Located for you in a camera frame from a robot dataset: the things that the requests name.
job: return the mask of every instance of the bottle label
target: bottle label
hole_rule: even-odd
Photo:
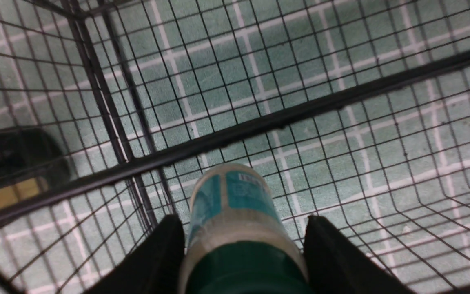
[[[271,196],[258,178],[242,171],[229,171],[226,173],[226,186],[230,208],[254,209],[281,223]]]
[[[207,179],[197,191],[193,203],[193,212],[190,221],[190,246],[197,231],[212,217],[220,214],[220,175]]]

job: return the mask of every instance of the shopping cart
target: shopping cart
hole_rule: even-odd
[[[223,162],[300,248],[318,214],[416,292],[470,285],[470,0],[0,0],[7,128],[72,176],[0,209],[7,292],[83,292],[165,215],[186,231]]]

